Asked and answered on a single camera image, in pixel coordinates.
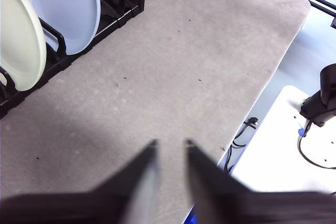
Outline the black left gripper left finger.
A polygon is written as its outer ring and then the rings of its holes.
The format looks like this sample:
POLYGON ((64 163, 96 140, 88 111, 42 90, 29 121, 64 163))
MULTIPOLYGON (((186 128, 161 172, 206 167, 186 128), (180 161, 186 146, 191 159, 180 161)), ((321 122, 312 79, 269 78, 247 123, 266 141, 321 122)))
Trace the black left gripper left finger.
POLYGON ((1 223, 149 223, 158 188, 158 141, 92 190, 1 200, 1 223))

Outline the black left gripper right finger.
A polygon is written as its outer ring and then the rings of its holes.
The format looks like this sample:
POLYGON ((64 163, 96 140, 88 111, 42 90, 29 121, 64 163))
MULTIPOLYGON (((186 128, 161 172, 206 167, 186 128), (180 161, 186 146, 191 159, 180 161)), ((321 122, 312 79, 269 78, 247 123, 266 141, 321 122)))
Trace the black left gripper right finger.
POLYGON ((185 151, 198 223, 335 223, 334 196, 255 192, 217 167, 193 139, 185 151))

